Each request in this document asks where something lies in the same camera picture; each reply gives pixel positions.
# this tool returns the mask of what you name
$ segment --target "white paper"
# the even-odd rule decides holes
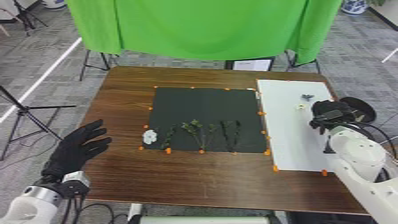
[[[331,171],[324,155],[328,133],[321,135],[321,130],[310,126],[313,104],[333,99],[326,83],[260,80],[258,87],[278,168]],[[303,99],[303,94],[315,95],[312,101]]]
[[[271,70],[271,62],[273,62],[273,60],[269,60],[269,59],[235,61],[233,70],[269,71]]]

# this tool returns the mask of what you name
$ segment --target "black mat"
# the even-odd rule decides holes
[[[152,145],[145,144],[146,149],[162,149],[168,132],[177,125],[177,133],[171,138],[173,150],[200,150],[198,141],[182,128],[184,122],[191,123],[196,119],[203,124],[205,135],[209,136],[205,139],[209,142],[212,141],[207,151],[262,153],[267,149],[267,140],[262,134],[258,108],[257,92],[251,90],[157,88],[150,129],[159,133],[159,140]],[[226,129],[223,129],[223,121],[225,124],[230,124]],[[210,124],[217,126],[214,136],[209,133]]]

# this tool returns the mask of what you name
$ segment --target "black glove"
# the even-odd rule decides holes
[[[42,171],[43,176],[63,179],[68,173],[82,170],[88,160],[109,149],[113,138],[91,141],[107,133],[102,125],[104,120],[95,121],[66,136]]]
[[[315,119],[310,122],[313,129],[321,127],[321,134],[326,133],[326,129],[333,129],[338,124],[356,121],[353,108],[345,102],[333,102],[329,100],[319,101],[313,105]]]

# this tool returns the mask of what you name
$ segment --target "light stand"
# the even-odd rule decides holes
[[[13,126],[13,130],[11,130],[11,134],[10,134],[10,140],[8,140],[8,145],[6,145],[6,149],[4,149],[4,152],[2,152],[2,157],[0,157],[0,161],[4,161],[4,158],[6,158],[6,153],[8,153],[8,150],[10,150],[10,145],[15,141],[29,138],[31,136],[38,135],[40,133],[47,132],[52,134],[52,136],[63,140],[63,138],[59,137],[58,133],[52,131],[50,129],[50,125],[52,125],[52,122],[54,122],[54,118],[58,116],[58,113],[59,113],[59,110],[61,108],[72,108],[72,107],[77,107],[77,106],[45,106],[45,107],[27,107],[22,105],[22,103],[18,102],[15,96],[11,95],[10,91],[6,90],[6,88],[0,86],[0,93],[4,94],[4,98],[8,99],[8,101],[15,104],[17,108],[18,108],[18,117],[17,117],[17,122],[15,122],[15,126]],[[58,109],[56,112],[54,112],[54,115],[52,115],[52,118],[47,122],[47,124],[42,122],[42,120],[38,119],[38,117],[33,115],[31,113],[31,110],[47,110],[47,109]],[[20,124],[20,121],[22,121],[22,117],[27,116],[31,121],[34,122],[34,124],[38,125],[38,127],[42,128],[42,130],[38,130],[36,132],[33,132],[31,134],[20,136],[15,138],[15,134],[17,134],[17,128],[18,128],[18,124]]]
[[[40,23],[49,27],[47,23],[40,20],[40,18],[36,17],[36,15],[29,12],[29,10],[24,8],[18,0],[13,0],[15,1],[15,6],[17,6],[17,9],[18,9],[18,13],[20,13],[20,19],[22,19],[22,22],[24,22],[24,28],[26,28],[26,32],[27,32],[27,36],[29,35],[29,29],[36,29],[36,26],[34,26],[34,23],[33,23],[33,20],[29,19],[29,15],[33,16],[33,18],[40,21]]]

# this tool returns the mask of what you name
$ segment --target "wooden table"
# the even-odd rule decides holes
[[[104,201],[367,214],[335,175],[273,170],[273,156],[139,150],[155,86],[258,88],[257,79],[328,82],[306,73],[118,67],[86,115],[106,120],[114,143],[91,161],[90,198]]]

